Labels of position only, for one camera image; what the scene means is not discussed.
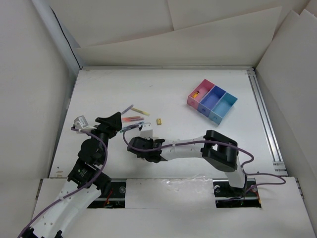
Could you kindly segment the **purple highlighter pen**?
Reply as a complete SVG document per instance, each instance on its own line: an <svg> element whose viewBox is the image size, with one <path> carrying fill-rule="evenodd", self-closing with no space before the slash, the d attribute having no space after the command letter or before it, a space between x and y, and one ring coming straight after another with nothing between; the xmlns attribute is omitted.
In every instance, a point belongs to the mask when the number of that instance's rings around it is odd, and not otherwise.
<svg viewBox="0 0 317 238"><path fill-rule="evenodd" d="M127 111L129 111L131 108L133 108L133 104L132 105L130 105L130 106L128 106L126 109L124 109L121 113L122 114L124 114L124 113L126 113Z"/></svg>

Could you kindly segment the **yellow highlighter pen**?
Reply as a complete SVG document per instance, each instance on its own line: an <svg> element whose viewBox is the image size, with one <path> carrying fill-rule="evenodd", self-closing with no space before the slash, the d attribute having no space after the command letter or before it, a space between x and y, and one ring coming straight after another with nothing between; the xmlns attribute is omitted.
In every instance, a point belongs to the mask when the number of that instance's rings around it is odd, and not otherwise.
<svg viewBox="0 0 317 238"><path fill-rule="evenodd" d="M140 109L137 109L137 108L134 108L134 107L132 107L131 108L131 110L132 111L134 111L134 112L137 112L137 113L139 113L139 114L142 114L142 115L145 115L145 116L150 116L150 114L149 113L147 113L147 112L145 112L145 111L143 111L143 110L140 110Z"/></svg>

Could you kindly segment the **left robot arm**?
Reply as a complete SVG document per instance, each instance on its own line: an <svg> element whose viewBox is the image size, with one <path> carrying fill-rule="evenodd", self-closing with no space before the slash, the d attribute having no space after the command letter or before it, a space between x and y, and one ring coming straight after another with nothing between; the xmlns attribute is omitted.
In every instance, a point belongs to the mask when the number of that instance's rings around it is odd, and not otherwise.
<svg viewBox="0 0 317 238"><path fill-rule="evenodd" d="M108 141L122 129L121 113L98 117L88 125L84 116L74 120L72 131L89 138L82 142L78 159L55 201L35 216L20 238L64 238L82 212L98 197L109 194L111 178L103 173Z"/></svg>

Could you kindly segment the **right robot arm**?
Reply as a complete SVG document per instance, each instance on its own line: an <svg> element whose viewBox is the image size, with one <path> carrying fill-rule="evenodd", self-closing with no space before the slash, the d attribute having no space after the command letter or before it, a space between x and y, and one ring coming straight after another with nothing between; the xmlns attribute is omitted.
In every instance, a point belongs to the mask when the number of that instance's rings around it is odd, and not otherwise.
<svg viewBox="0 0 317 238"><path fill-rule="evenodd" d="M238 144L219 132L208 130L204 136L188 140L146 139L138 136L124 142L127 151L148 162L202 158L225 173L231 193L241 196L246 192L247 176L238 157Z"/></svg>

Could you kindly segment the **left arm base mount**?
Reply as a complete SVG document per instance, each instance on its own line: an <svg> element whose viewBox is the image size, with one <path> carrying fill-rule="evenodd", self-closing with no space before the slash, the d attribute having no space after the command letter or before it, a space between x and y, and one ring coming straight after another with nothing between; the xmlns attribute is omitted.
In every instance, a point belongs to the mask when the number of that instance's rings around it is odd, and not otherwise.
<svg viewBox="0 0 317 238"><path fill-rule="evenodd" d="M111 181L110 189L95 199L88 209L122 209L125 208L127 179L116 178Z"/></svg>

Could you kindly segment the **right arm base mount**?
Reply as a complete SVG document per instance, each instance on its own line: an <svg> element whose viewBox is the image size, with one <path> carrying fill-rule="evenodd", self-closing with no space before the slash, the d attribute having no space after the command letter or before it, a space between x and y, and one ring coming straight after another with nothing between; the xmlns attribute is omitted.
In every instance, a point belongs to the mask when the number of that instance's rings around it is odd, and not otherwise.
<svg viewBox="0 0 317 238"><path fill-rule="evenodd" d="M227 181L213 183L216 208L261 208L261 200L256 188L248 190L254 181L248 181L246 188L235 188Z"/></svg>

